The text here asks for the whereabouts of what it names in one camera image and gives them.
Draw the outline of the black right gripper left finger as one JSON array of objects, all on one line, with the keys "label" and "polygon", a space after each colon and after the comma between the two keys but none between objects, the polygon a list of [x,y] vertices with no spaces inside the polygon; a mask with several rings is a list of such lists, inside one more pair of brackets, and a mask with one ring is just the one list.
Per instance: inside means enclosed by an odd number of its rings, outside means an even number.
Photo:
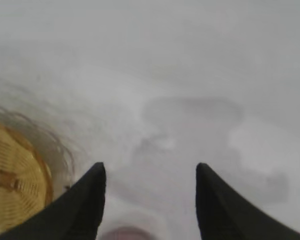
[{"label": "black right gripper left finger", "polygon": [[68,191],[0,240],[94,240],[101,224],[106,170],[95,163]]}]

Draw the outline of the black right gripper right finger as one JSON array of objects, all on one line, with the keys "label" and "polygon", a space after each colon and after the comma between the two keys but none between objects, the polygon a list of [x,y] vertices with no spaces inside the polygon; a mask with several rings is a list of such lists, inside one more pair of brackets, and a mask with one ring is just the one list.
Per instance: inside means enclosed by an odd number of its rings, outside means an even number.
[{"label": "black right gripper right finger", "polygon": [[203,240],[300,240],[300,233],[268,216],[206,163],[196,166],[195,208]]}]

